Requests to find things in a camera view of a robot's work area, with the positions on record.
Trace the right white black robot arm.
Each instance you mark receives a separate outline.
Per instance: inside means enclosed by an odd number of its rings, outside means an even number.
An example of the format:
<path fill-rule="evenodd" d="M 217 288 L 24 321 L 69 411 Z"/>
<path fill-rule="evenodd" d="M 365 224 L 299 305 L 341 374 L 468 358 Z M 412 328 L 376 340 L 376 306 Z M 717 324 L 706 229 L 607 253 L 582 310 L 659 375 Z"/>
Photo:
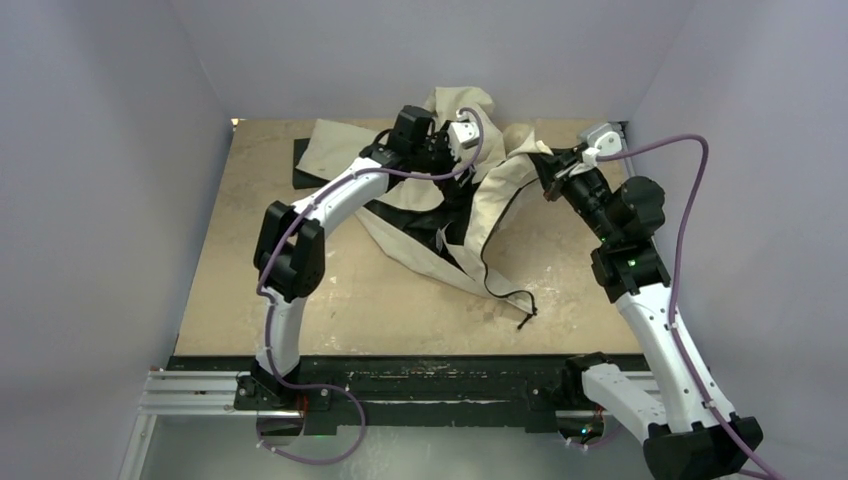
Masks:
<path fill-rule="evenodd" d="M 635 176 L 612 189 L 596 168 L 578 170 L 577 152 L 533 154 L 544 196 L 565 199 L 599 246 L 596 282 L 634 333 L 659 393 L 652 395 L 600 352 L 570 360 L 559 392 L 576 407 L 605 408 L 641 444 L 656 479 L 715 479 L 742 472 L 763 440 L 715 382 L 672 302 L 672 277 L 653 235 L 665 221 L 663 189 Z"/>

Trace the beige jacket with black lining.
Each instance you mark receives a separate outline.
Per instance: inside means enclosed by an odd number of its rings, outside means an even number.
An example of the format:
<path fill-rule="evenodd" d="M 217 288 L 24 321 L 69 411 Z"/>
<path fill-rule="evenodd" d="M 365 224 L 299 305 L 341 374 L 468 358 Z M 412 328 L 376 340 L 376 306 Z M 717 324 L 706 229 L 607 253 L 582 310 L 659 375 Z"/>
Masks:
<path fill-rule="evenodd" d="M 531 155 L 548 153 L 533 127 L 500 130 L 490 119 L 494 101 L 477 87 L 437 87 L 421 106 L 407 105 L 394 125 L 375 132 L 330 120 L 315 123 L 299 167 L 328 182 L 372 143 L 413 152 L 413 124 L 472 121 L 479 145 L 456 150 L 462 174 L 433 182 L 397 179 L 388 193 L 356 216 L 382 252 L 406 268 L 466 292 L 537 313 L 534 294 L 498 272 L 484 255 L 495 233 L 517 212 L 522 194 L 538 180 Z"/>

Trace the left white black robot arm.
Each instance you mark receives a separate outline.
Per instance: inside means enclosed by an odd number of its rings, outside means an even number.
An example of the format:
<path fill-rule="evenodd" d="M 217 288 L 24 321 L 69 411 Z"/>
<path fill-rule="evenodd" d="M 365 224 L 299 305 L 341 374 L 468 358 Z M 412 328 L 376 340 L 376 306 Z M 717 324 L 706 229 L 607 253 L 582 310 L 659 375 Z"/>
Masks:
<path fill-rule="evenodd" d="M 459 263 L 447 233 L 459 225 L 473 192 L 482 127 L 463 109 L 440 120 L 406 105 L 393 125 L 376 134 L 334 178 L 291 204 L 275 201 L 262 220 L 253 253 L 256 293 L 267 302 L 262 340 L 248 374 L 237 379 L 237 410 L 324 407 L 337 388 L 300 379 L 299 342 L 304 310 L 326 273 L 327 240 L 358 211 L 383 224 L 383 249 L 409 268 L 451 279 Z"/>

